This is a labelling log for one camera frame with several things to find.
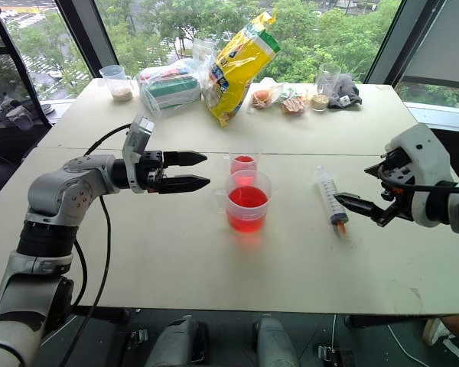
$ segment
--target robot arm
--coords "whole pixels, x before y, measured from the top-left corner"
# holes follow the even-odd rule
[[[193,175],[167,178],[164,169],[207,158],[192,151],[144,151],[154,124],[132,123],[122,150],[75,158],[37,178],[28,191],[29,208],[17,250],[10,254],[0,284],[0,366],[32,365],[41,338],[70,314],[71,249],[90,204],[100,195],[131,188],[136,193],[181,193],[210,181]]]
[[[381,197],[392,204],[381,209],[357,195],[339,193],[335,197],[342,205],[381,227],[399,217],[425,227],[450,224],[459,233],[459,182],[453,181],[449,153],[426,125],[392,139],[382,157],[365,172],[381,180]]]

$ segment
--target clear cup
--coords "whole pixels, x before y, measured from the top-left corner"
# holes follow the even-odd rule
[[[334,94],[341,68],[334,63],[322,63],[316,77],[317,94],[311,97],[310,104],[314,111],[324,111]]]
[[[124,102],[132,98],[131,77],[125,75],[124,67],[109,65],[100,69],[99,72],[115,101]]]
[[[254,141],[239,141],[229,148],[229,172],[257,171],[260,150]]]
[[[272,182],[263,173],[237,171],[225,183],[226,216],[238,232],[256,232],[265,223]]]

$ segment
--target syringe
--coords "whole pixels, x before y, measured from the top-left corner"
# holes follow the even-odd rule
[[[338,191],[334,179],[322,166],[318,166],[317,180],[331,224],[336,226],[342,234],[346,235],[345,223],[349,221],[349,217],[345,212],[345,208],[335,199],[334,194],[338,193]]]

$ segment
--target yellow snack bag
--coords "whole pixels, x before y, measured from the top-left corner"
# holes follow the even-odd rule
[[[221,126],[238,112],[255,75],[280,50],[265,31],[274,21],[275,15],[261,13],[233,37],[210,67],[203,96]]]

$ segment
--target white table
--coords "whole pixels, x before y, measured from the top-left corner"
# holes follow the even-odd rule
[[[0,193],[0,278],[16,248],[27,190],[83,150],[36,148]],[[259,169],[278,186],[265,228],[239,235],[216,213],[223,154],[194,167],[171,167],[211,184],[194,193],[108,196],[112,264],[100,304],[210,310],[317,313],[459,313],[459,235],[447,226],[422,228],[394,219],[386,228],[350,214],[348,241],[330,227],[311,171],[323,164],[339,189],[381,203],[379,181],[361,173],[378,157],[263,155]],[[103,272],[106,224],[98,201],[79,231],[89,266],[83,302]],[[68,273],[80,288],[77,256]]]
[[[92,80],[63,118],[39,143],[43,148],[87,149],[114,128],[130,123],[137,113],[148,115],[138,92],[129,102],[115,103],[102,80]],[[313,89],[313,85],[299,88]],[[252,137],[263,153],[380,155],[392,137],[416,123],[391,86],[359,85],[361,106],[326,112],[308,111],[284,116],[273,108],[248,113],[242,110],[221,128],[203,102],[190,104],[183,113],[158,123],[150,149],[225,152],[232,141]],[[120,149],[124,135],[117,134],[103,145]]]

